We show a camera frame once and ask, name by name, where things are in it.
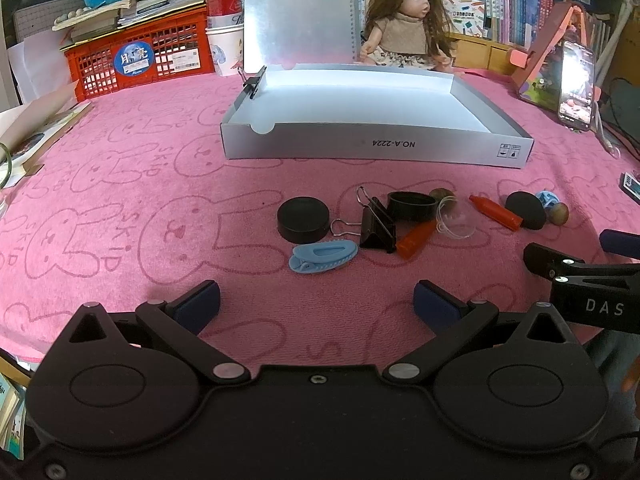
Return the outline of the brown nut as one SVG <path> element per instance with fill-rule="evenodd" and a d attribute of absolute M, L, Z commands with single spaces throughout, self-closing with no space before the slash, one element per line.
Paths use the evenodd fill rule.
<path fill-rule="evenodd" d="M 555 226 L 564 226 L 570 218 L 570 211 L 564 203 L 555 203 L 549 206 L 546 211 L 548 221 Z"/>

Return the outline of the black oval stone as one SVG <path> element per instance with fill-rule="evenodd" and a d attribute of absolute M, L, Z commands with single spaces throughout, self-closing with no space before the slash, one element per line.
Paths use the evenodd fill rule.
<path fill-rule="evenodd" d="M 508 211 L 522 219 L 521 227 L 532 231 L 541 230 L 547 222 L 544 206 L 534 194 L 529 192 L 513 192 L 504 204 Z"/>

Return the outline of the clear plastic round lid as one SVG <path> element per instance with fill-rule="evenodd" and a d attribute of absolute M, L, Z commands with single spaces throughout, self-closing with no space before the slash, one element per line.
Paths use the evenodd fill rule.
<path fill-rule="evenodd" d="M 435 219 L 437 232 L 452 240 L 466 240 L 476 232 L 474 209 L 453 195 L 439 201 Z"/>

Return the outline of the large black binder clip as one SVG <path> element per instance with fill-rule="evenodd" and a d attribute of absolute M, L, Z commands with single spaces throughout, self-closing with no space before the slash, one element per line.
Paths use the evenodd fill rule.
<path fill-rule="evenodd" d="M 336 218 L 330 223 L 331 234 L 334 237 L 358 236 L 359 247 L 363 249 L 382 250 L 386 254 L 396 252 L 395 221 L 390 218 L 387 208 L 362 185 L 357 188 L 356 199 L 362 208 L 361 220 L 347 222 Z"/>

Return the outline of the black round puck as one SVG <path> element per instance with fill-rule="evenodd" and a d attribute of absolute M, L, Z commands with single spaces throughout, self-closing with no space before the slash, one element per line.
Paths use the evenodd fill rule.
<path fill-rule="evenodd" d="M 318 242 L 329 232 L 329 208 L 318 198 L 290 198 L 278 208 L 277 228 L 279 234 L 293 244 Z"/>

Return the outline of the small blue hair clip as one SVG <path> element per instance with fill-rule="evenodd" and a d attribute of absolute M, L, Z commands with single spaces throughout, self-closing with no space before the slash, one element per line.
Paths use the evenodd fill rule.
<path fill-rule="evenodd" d="M 550 211 L 556 204 L 560 202 L 559 197 L 548 190 L 543 190 L 535 194 L 537 200 L 541 202 L 545 212 Z"/>

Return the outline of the black ring lid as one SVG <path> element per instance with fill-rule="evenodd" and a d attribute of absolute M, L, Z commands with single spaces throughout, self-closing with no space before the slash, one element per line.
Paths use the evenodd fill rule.
<path fill-rule="evenodd" d="M 435 217 L 438 200 L 431 195 L 411 191 L 387 194 L 387 212 L 394 221 L 429 222 Z"/>

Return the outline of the brown walnut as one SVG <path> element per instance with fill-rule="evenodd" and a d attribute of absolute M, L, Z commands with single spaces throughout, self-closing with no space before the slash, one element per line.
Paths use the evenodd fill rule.
<path fill-rule="evenodd" d="M 428 193 L 428 195 L 433 197 L 434 200 L 440 202 L 446 197 L 454 196 L 454 192 L 448 190 L 448 188 L 433 188 L 431 192 Z"/>

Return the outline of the pink house phone stand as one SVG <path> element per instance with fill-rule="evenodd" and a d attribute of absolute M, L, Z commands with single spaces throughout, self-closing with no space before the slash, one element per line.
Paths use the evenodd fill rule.
<path fill-rule="evenodd" d="M 509 51 L 509 62 L 515 67 L 511 78 L 521 100 L 558 111 L 565 40 L 588 47 L 586 11 L 580 3 L 555 3 L 530 48 Z"/>

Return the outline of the grey cardboard box tray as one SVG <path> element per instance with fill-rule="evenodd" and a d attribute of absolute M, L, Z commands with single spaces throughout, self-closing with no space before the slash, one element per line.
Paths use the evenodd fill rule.
<path fill-rule="evenodd" d="M 369 65 L 267 67 L 220 124 L 230 159 L 449 162 L 521 169 L 533 138 L 461 77 Z"/>

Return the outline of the book at left edge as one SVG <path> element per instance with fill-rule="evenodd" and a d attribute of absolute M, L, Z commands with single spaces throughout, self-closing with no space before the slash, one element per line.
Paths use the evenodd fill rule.
<path fill-rule="evenodd" d="M 92 109 L 78 102 L 77 82 L 1 113 L 1 187 L 36 171 L 47 150 Z"/>

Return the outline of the binder clip on box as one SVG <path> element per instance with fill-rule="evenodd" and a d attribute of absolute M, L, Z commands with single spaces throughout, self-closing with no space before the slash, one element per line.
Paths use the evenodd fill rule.
<path fill-rule="evenodd" d="M 258 87 L 260 82 L 262 81 L 262 77 L 265 75 L 267 70 L 267 66 L 262 66 L 257 73 L 253 75 L 249 75 L 243 67 L 238 68 L 238 73 L 241 76 L 242 84 L 243 84 L 243 92 L 252 100 L 258 91 Z"/>

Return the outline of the red plastic basket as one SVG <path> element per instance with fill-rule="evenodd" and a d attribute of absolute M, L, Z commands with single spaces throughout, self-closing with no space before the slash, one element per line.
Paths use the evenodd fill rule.
<path fill-rule="evenodd" d="M 205 6 L 192 6 L 64 50 L 79 101 L 211 73 Z"/>

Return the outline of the brown haired doll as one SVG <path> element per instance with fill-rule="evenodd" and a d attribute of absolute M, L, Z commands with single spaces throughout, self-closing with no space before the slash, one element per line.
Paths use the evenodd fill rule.
<path fill-rule="evenodd" d="M 450 73 L 449 24 L 442 0 L 370 0 L 359 61 Z"/>

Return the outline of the translucent clipboard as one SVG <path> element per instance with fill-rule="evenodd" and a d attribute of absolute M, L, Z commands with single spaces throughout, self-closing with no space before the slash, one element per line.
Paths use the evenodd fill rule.
<path fill-rule="evenodd" d="M 244 70 L 354 62 L 356 0 L 243 0 Z"/>

